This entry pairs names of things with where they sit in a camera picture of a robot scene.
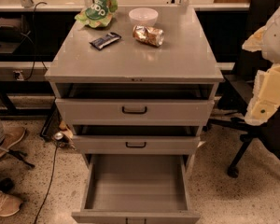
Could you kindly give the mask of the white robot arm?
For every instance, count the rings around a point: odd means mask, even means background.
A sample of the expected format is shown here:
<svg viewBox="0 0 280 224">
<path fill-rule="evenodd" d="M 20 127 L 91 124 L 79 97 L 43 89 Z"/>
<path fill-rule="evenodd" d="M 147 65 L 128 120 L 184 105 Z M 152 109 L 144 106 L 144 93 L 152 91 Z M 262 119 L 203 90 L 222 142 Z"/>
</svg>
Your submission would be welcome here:
<svg viewBox="0 0 280 224">
<path fill-rule="evenodd" d="M 242 49 L 260 51 L 265 60 L 273 63 L 267 71 L 257 72 L 245 113 L 247 124 L 259 126 L 280 107 L 280 7 L 244 42 Z"/>
</svg>

